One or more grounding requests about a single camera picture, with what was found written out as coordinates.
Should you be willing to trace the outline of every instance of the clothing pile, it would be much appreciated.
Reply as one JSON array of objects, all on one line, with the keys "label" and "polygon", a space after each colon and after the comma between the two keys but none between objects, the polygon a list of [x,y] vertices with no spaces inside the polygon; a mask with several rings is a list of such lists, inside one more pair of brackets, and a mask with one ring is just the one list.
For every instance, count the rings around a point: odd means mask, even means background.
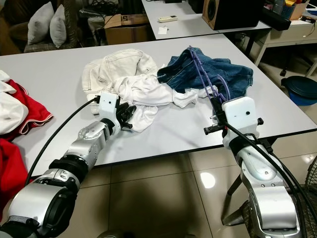
[{"label": "clothing pile", "polygon": [[[199,48],[192,49],[202,62],[214,90],[226,96],[225,88],[217,78],[220,75],[229,87],[231,99],[246,94],[253,83],[252,69],[231,64],[229,59],[211,59]],[[136,105],[129,121],[136,132],[142,132],[153,123],[159,106],[174,103],[184,108],[190,103],[195,104],[199,97],[207,96],[189,48],[179,57],[172,56],[168,66],[161,69],[152,57],[134,49],[96,59],[85,66],[82,87],[88,101],[106,91],[120,96],[120,103]],[[96,103],[91,103],[91,111],[98,113]]]},{"label": "clothing pile", "polygon": [[24,185],[27,171],[14,138],[52,119],[46,108],[0,70],[0,220],[2,211]]}]

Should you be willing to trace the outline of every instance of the gray pillow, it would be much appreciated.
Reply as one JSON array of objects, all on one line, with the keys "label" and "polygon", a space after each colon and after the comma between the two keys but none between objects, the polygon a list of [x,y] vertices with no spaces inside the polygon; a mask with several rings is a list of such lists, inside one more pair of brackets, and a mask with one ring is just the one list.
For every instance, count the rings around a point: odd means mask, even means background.
[{"label": "gray pillow", "polygon": [[35,44],[45,39],[49,32],[50,22],[54,16],[51,2],[43,5],[31,17],[28,24],[28,44]]},{"label": "gray pillow", "polygon": [[65,13],[64,6],[61,4],[55,12],[55,15],[51,19],[50,34],[54,45],[59,48],[65,43],[67,34],[65,26]]}]

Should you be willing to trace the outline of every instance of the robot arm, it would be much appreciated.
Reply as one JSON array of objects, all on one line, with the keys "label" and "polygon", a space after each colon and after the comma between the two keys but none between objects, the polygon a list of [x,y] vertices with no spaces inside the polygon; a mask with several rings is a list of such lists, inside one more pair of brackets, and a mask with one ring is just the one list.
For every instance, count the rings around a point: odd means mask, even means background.
[{"label": "robot arm", "polygon": [[133,115],[135,106],[119,105],[115,94],[102,93],[101,121],[81,129],[64,156],[24,187],[13,199],[8,221],[0,228],[1,238],[56,237],[69,225],[80,183],[94,167],[98,154],[111,135]]},{"label": "robot arm", "polygon": [[243,183],[249,192],[249,205],[254,231],[261,238],[301,237],[299,220],[292,198],[285,189],[281,174],[250,144],[224,126],[228,122],[274,160],[281,163],[257,140],[257,126],[263,120],[256,117],[254,100],[241,97],[222,105],[215,99],[212,105],[217,124],[205,128],[205,133],[223,130],[223,145],[231,149],[237,164],[241,167],[238,185]]}]

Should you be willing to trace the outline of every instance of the white table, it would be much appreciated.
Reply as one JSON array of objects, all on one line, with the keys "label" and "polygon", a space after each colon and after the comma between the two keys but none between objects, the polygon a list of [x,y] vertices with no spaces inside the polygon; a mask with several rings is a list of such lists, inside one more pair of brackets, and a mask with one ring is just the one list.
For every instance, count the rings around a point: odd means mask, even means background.
[{"label": "white table", "polygon": [[[202,15],[196,14],[186,1],[183,1],[182,3],[165,3],[164,1],[142,0],[142,3],[157,40],[270,28],[270,26],[259,22],[256,27],[214,31],[203,20]],[[176,15],[178,20],[159,23],[158,19],[161,16],[171,15]],[[167,34],[159,35],[159,27],[164,26],[168,27]]]},{"label": "white table", "polygon": [[[27,168],[30,169],[58,126],[86,102],[81,74],[88,62],[122,49],[135,48],[151,55],[157,65],[163,65],[189,45],[201,48],[212,58],[230,58],[232,63],[253,69],[254,84],[249,87],[247,95],[255,100],[257,114],[264,120],[264,125],[258,127],[261,137],[283,137],[317,130],[317,125],[222,34],[2,56],[1,69],[54,115],[52,121],[43,127],[31,129],[27,135],[14,140]],[[221,132],[206,136],[203,131],[204,127],[211,125],[210,116],[211,106],[207,98],[183,109],[174,104],[161,107],[154,123],[142,133],[122,131],[112,138],[105,152],[100,153],[97,165],[220,147]],[[77,138],[78,131],[94,120],[89,107],[75,116],[47,148],[33,175],[43,173],[52,160],[59,159]]]},{"label": "white table", "polygon": [[263,33],[263,36],[257,40],[260,50],[256,55],[255,65],[259,65],[265,50],[269,47],[317,43],[317,31],[314,30],[314,25],[301,20],[293,20],[288,30],[276,31],[271,29]]}]

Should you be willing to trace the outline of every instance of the white paper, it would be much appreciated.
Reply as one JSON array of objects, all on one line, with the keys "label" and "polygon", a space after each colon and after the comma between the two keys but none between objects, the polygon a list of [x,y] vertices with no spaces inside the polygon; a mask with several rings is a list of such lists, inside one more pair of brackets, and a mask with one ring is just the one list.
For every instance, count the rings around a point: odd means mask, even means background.
[{"label": "white paper", "polygon": [[159,27],[158,34],[159,35],[166,35],[167,34],[167,27]]}]

